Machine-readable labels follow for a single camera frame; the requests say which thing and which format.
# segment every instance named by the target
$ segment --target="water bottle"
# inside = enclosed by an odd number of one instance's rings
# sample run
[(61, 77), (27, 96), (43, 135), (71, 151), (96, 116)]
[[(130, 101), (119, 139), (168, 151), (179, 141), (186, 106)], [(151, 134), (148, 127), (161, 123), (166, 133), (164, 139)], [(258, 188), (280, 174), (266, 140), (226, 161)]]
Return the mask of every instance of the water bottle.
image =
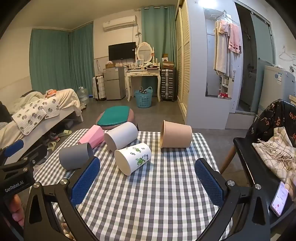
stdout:
[(79, 87), (78, 97), (79, 97), (79, 100), (80, 100), (80, 104), (87, 105), (89, 103), (89, 95), (87, 93), (87, 89), (85, 89), (83, 87)]

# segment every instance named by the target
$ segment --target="metal screw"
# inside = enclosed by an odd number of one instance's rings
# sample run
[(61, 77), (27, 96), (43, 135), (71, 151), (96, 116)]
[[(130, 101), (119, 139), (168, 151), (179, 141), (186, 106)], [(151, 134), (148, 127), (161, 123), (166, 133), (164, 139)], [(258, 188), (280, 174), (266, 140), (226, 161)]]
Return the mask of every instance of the metal screw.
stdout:
[(233, 180), (228, 180), (227, 184), (231, 187), (233, 187), (235, 185), (235, 182)]
[(260, 184), (255, 184), (255, 188), (260, 190), (261, 189), (261, 185)]
[(36, 183), (34, 183), (34, 185), (33, 185), (33, 187), (35, 187), (35, 188), (37, 188), (37, 187), (39, 187), (40, 186), (40, 183), (39, 182), (36, 182)]
[(60, 180), (60, 184), (65, 185), (68, 182), (68, 180), (66, 178), (63, 178), (62, 180)]

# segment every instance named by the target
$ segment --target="teal curtain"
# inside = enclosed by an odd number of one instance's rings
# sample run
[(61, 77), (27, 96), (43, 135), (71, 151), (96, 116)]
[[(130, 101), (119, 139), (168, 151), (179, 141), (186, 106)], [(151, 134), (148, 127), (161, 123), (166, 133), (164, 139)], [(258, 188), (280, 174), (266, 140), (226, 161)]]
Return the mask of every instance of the teal curtain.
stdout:
[(32, 29), (29, 52), (33, 90), (72, 88), (69, 65), (69, 33)]
[(94, 77), (94, 23), (89, 23), (69, 34), (70, 73), (75, 82), (75, 89), (87, 88), (92, 94)]
[[(177, 37), (176, 37), (176, 8), (173, 5), (160, 8), (142, 7), (142, 41), (154, 47), (155, 58), (161, 63), (162, 54), (167, 53), (169, 61), (177, 62)], [(142, 77), (143, 88), (152, 86), (153, 95), (157, 93), (157, 78)]]

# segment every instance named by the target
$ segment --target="stool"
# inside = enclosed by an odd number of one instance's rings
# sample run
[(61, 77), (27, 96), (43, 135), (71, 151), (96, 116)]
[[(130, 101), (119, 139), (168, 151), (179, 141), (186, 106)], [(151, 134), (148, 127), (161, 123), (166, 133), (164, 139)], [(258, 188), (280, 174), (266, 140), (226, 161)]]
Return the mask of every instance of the stool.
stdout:
[[(98, 124), (98, 121), (102, 118), (102, 116), (103, 116), (104, 113), (105, 113), (105, 111), (99, 115), (99, 117), (96, 120), (96, 125)], [(138, 129), (138, 124), (137, 124), (137, 122), (135, 120), (135, 115), (134, 115), (134, 112), (133, 112), (133, 110), (131, 108), (129, 109), (128, 119), (127, 119), (126, 122), (133, 123), (137, 127), (137, 129)], [(117, 124), (117, 125), (101, 126), (101, 127), (102, 127), (103, 130), (112, 130), (113, 128), (115, 128), (117, 126), (120, 126), (123, 123), (120, 123), (120, 124)]]

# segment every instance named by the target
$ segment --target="black suitcase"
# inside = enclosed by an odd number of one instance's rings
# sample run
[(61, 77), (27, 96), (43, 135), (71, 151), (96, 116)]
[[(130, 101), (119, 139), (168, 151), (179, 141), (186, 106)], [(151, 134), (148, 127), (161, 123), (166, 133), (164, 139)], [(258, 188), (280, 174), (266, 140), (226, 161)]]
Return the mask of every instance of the black suitcase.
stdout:
[(163, 100), (176, 100), (176, 76), (174, 69), (162, 69), (160, 96)]

